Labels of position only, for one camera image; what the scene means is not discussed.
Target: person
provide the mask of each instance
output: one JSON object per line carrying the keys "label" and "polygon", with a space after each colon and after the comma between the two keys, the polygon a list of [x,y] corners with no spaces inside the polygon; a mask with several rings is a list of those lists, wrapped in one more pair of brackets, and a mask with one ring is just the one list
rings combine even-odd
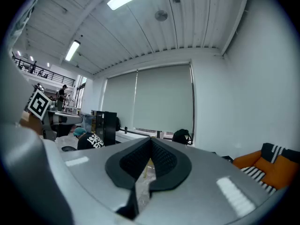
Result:
{"label": "person", "polygon": [[66,85],[63,85],[59,91],[59,98],[57,100],[57,110],[60,112],[62,111],[62,106],[63,106],[64,100],[66,100],[65,89],[67,89],[67,88],[68,87]]}
{"label": "person", "polygon": [[36,90],[38,90],[39,89],[39,86],[40,86],[40,84],[38,83],[37,85],[34,85],[34,91],[33,92],[36,92]]}
{"label": "person", "polygon": [[42,70],[40,70],[40,71],[38,72],[38,74],[37,74],[37,75],[38,75],[38,76],[42,76],[42,74],[43,74],[43,71],[44,71],[43,69],[42,69]]}
{"label": "person", "polygon": [[34,64],[32,64],[32,68],[30,70],[30,73],[33,74],[33,72],[36,70],[37,67],[37,61],[34,62]]}
{"label": "person", "polygon": [[77,150],[104,147],[104,143],[99,136],[94,133],[88,133],[82,127],[77,127],[73,135],[78,139]]}

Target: chair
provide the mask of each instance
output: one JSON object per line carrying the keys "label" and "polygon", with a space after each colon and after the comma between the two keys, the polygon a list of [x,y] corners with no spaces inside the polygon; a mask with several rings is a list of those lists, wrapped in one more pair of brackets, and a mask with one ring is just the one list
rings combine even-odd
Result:
{"label": "chair", "polygon": [[261,150],[237,157],[232,164],[272,195],[293,181],[300,168],[300,152],[264,143]]}

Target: black cabinet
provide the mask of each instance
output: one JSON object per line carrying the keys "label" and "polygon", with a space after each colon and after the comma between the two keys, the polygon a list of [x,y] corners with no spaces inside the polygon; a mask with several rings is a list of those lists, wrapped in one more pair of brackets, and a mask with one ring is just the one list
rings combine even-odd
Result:
{"label": "black cabinet", "polygon": [[104,146],[116,143],[116,120],[115,112],[96,112],[96,134],[104,142]]}

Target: railing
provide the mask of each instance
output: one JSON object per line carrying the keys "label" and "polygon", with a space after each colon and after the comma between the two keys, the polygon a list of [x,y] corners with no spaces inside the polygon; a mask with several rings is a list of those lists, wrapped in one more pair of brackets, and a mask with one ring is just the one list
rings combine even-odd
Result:
{"label": "railing", "polygon": [[39,66],[36,66],[35,69],[33,69],[33,64],[23,61],[18,58],[15,58],[15,63],[22,71],[28,72],[30,74],[34,74],[34,75],[40,76],[42,78],[46,78],[46,79],[49,79],[49,80],[52,80],[55,82],[63,83],[63,84],[69,85],[69,86],[74,85],[75,80],[72,78],[59,75],[57,73],[51,72],[51,71],[44,69],[42,67],[39,67]]}

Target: orange cushion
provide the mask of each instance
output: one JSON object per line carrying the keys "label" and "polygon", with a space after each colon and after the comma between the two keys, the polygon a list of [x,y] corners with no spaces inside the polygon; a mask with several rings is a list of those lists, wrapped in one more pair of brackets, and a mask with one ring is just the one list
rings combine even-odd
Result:
{"label": "orange cushion", "polygon": [[262,170],[265,174],[268,174],[274,168],[274,164],[270,163],[263,157],[260,157],[254,166],[259,170]]}
{"label": "orange cushion", "polygon": [[274,168],[266,174],[262,182],[276,189],[284,188],[291,184],[299,168],[298,163],[279,155],[274,163]]}
{"label": "orange cushion", "polygon": [[244,167],[251,167],[261,157],[261,154],[262,152],[259,150],[241,157],[237,157],[236,159],[234,159],[232,164],[239,169]]}

